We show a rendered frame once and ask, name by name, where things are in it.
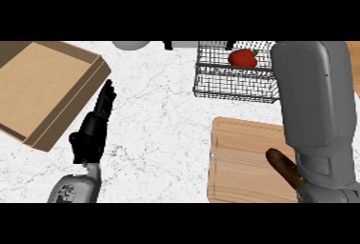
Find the open wooden drawer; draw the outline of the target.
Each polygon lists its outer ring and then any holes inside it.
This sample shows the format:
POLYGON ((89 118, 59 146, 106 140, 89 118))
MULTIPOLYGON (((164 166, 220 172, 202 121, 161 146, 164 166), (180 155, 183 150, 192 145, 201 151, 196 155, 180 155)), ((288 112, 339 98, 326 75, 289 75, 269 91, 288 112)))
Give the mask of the open wooden drawer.
POLYGON ((0 41, 0 131, 47 152, 109 74, 102 56, 62 41, 0 41))

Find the grey flat object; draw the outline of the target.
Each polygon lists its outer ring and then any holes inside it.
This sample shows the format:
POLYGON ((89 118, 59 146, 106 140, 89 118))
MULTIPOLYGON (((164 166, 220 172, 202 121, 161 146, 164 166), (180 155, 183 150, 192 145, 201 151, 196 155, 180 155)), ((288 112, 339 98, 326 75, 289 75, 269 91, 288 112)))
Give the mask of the grey flat object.
POLYGON ((164 41, 165 50, 171 51, 176 48, 196 48, 196 41, 164 41))

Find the grey rounded object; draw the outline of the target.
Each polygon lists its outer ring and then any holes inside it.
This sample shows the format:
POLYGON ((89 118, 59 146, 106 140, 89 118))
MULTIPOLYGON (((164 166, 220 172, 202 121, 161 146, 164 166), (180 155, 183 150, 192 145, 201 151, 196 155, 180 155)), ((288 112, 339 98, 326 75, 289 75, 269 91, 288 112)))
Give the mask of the grey rounded object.
POLYGON ((114 41, 112 44, 122 51, 136 51, 149 44, 149 41, 114 41))

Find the wooden cutting board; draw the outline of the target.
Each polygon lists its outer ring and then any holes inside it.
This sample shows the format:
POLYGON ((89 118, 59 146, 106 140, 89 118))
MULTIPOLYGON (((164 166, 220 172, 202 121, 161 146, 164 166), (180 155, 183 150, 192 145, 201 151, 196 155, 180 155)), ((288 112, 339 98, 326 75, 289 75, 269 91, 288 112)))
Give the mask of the wooden cutting board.
POLYGON ((295 190, 267 162, 270 148, 294 160, 282 126, 226 117, 214 119, 207 190, 211 202, 297 201, 295 190))

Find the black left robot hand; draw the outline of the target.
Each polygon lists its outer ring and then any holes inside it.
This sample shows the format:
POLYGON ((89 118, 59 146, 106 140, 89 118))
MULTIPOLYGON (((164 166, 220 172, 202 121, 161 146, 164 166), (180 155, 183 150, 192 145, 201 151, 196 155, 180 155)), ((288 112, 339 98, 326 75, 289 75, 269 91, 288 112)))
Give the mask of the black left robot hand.
POLYGON ((112 81, 106 80, 94 110, 86 114, 78 131, 69 135, 75 164, 100 162, 105 153, 106 125, 115 97, 112 81))

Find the wooden board edge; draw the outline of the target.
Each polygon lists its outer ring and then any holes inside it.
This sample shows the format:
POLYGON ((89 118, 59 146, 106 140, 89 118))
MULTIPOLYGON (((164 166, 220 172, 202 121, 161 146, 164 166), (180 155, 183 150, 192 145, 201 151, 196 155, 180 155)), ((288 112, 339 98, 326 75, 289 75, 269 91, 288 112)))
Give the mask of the wooden board edge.
POLYGON ((357 96, 360 97, 360 41, 347 41, 351 59, 353 84, 357 96))

